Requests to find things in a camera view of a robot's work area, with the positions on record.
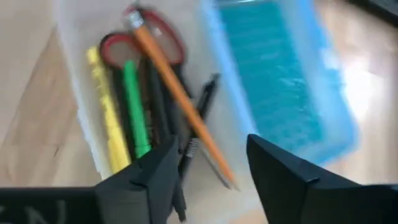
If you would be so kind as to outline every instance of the blue plastic container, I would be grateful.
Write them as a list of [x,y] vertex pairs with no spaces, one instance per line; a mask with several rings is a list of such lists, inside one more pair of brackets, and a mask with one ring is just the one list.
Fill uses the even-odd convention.
[[243,136],[257,133],[316,164],[352,148],[356,128],[311,0],[219,0],[205,14]]

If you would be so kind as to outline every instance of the orange pencil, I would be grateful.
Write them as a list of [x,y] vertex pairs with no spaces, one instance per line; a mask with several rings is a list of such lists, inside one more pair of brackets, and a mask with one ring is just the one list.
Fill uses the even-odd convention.
[[185,93],[183,86],[179,82],[177,76],[174,74],[173,70],[163,54],[163,51],[157,45],[157,42],[150,34],[148,28],[144,25],[144,21],[137,10],[133,10],[127,15],[130,26],[134,29],[133,33],[143,49],[146,51],[147,55],[153,61],[154,65],[159,69],[161,77],[172,93],[173,97],[177,100],[179,105],[182,107],[185,116],[188,118],[193,130],[201,138],[205,146],[208,148],[211,156],[218,163],[220,170],[225,175],[225,177],[231,182],[231,184],[238,189],[237,183],[235,181],[232,170],[225,158],[223,157],[220,149],[218,149],[214,139],[207,130],[206,125],[200,118],[195,107],[192,105],[189,97]]

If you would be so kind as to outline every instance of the clear plastic container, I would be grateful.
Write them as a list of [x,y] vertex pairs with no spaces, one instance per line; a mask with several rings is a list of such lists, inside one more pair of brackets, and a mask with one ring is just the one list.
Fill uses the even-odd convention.
[[[305,4],[306,8],[311,8],[310,0],[279,1],[286,15],[286,23],[291,25],[289,28],[296,29],[298,33],[302,32],[310,38],[306,43],[315,43],[315,48],[311,50],[312,57],[317,58],[319,46],[324,44],[318,43],[324,40],[323,34],[318,33],[320,29],[314,13],[296,7],[300,2]],[[130,3],[131,0],[58,0],[56,8],[60,38],[78,103],[78,117],[96,168],[103,179],[111,175],[111,169],[106,157],[106,134],[102,114],[85,52],[89,47],[97,45],[107,33],[123,28],[121,14]],[[143,6],[154,6],[178,29],[187,46],[188,62],[184,68],[184,75],[195,96],[212,73],[220,71],[222,74],[220,89],[206,123],[233,168],[241,191],[225,188],[208,165],[206,156],[198,153],[184,185],[188,222],[228,223],[250,209],[261,207],[246,156],[246,136],[256,133],[256,129],[247,110],[247,102],[243,90],[239,87],[234,67],[223,66],[231,65],[231,62],[225,61],[226,59],[220,55],[228,54],[228,47],[225,46],[225,41],[222,44],[225,37],[222,21],[218,17],[218,2],[142,0],[140,3]],[[297,20],[303,22],[300,24],[301,27],[295,28],[294,25],[297,23],[294,21]],[[316,32],[315,40],[311,40],[312,34],[309,35],[309,32]],[[317,62],[323,62],[322,58],[317,58]],[[317,63],[317,66],[323,68],[324,64]],[[174,223],[176,220],[172,217],[170,222]]]

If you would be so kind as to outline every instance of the yellow highlighter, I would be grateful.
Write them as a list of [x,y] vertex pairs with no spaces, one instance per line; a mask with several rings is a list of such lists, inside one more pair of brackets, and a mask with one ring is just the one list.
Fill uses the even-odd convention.
[[129,151],[122,128],[118,122],[115,104],[111,97],[111,90],[109,89],[108,78],[106,77],[97,47],[91,47],[87,50],[87,59],[92,67],[92,76],[98,84],[97,89],[99,89],[100,102],[104,111],[108,134],[108,159],[113,173],[117,173],[131,163]]

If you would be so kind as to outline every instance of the green marker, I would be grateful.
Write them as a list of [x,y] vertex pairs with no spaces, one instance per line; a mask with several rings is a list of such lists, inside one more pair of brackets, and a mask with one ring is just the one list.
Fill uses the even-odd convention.
[[138,77],[136,75],[136,66],[132,60],[128,60],[124,64],[123,78],[124,87],[127,92],[129,114],[131,117],[131,129],[134,133],[136,156],[137,158],[140,158],[150,151],[150,144],[137,81]]

